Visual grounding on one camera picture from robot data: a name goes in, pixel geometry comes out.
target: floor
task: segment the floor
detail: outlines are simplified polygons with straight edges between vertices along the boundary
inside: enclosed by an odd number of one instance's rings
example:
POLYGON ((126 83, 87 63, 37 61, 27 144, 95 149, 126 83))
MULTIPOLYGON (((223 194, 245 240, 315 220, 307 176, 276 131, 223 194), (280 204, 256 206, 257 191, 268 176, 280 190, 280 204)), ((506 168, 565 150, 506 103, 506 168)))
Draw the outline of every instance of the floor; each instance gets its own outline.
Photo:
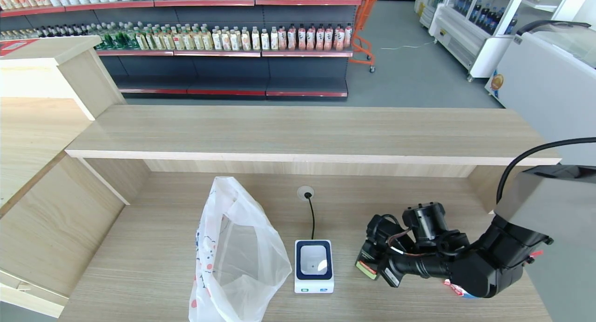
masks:
POLYGON ((486 79, 466 81, 466 69, 419 23, 413 2, 379 0, 362 37, 377 57, 374 74, 350 63, 345 101, 128 99, 130 104, 502 108, 486 79))

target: orange cart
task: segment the orange cart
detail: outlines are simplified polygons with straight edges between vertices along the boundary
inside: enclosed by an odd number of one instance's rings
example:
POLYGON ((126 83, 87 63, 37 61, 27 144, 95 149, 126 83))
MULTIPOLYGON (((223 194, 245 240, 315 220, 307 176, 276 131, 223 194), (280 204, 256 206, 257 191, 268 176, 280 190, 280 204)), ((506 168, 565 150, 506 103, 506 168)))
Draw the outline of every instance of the orange cart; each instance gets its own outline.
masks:
POLYGON ((353 57, 350 59, 352 63, 358 64, 366 64, 371 66, 371 73, 374 73, 374 61, 375 57, 374 54, 371 52, 372 46, 368 40, 360 37, 360 31, 364 30, 364 25, 366 24, 366 20, 370 15, 371 11, 373 10, 373 6, 377 2, 377 0, 362 0, 362 4, 356 10, 356 24, 354 26, 354 34, 352 40, 352 48, 354 53, 365 53, 366 60, 358 60, 354 59, 353 57))

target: refrigerator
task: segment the refrigerator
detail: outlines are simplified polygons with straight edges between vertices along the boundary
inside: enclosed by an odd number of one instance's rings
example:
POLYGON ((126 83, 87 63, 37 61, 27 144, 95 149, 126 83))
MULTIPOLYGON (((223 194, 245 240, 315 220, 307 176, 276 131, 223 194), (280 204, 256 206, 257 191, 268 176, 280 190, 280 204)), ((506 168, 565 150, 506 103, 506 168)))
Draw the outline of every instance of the refrigerator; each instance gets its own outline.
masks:
MULTIPOLYGON (((521 28, 485 89, 547 141, 596 136, 596 31, 543 20, 521 28)), ((596 144, 557 149, 562 163, 596 165, 596 144)))

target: cable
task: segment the cable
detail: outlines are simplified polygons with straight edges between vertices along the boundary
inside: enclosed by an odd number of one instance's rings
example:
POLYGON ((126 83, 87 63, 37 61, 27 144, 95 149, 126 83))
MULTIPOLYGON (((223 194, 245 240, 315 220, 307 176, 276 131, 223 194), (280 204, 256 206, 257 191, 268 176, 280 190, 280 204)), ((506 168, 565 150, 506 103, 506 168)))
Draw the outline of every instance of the cable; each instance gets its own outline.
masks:
POLYGON ((304 193, 304 197, 308 200, 308 204, 311 206, 311 214, 312 214, 312 233, 311 233, 311 240, 315 239, 315 210, 312 209, 312 202, 311 197, 312 194, 309 192, 304 193))
POLYGON ((515 165, 517 165, 524 158, 526 158, 536 152, 546 150, 547 148, 557 148, 559 146, 566 146, 566 145, 572 145, 572 144, 585 144, 585 143, 591 143, 591 142, 596 142, 596 137, 571 138, 568 140, 549 142, 547 144, 539 145, 539 146, 536 146, 535 148, 531 148, 530 150, 520 154, 515 159, 513 159, 513 161, 511 163, 509 163, 509 165, 507 165, 507 167, 505 168, 505 171, 503 171, 503 174, 501 175, 501 180, 499 180, 499 186, 496 188, 496 203, 499 203, 499 201, 501 200, 501 197, 503 197, 503 188, 505 188, 505 182, 507 181, 507 177, 513 170, 513 167, 515 167, 515 165))

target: white plastic bag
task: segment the white plastic bag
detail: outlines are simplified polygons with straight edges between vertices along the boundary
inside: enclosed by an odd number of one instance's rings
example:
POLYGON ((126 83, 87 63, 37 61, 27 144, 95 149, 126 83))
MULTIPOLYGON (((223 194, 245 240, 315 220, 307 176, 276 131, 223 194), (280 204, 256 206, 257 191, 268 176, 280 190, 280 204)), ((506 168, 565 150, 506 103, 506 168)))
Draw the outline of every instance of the white plastic bag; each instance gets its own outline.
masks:
POLYGON ((188 320, 262 320, 292 268, 279 233, 235 178, 213 180, 195 243, 188 320))

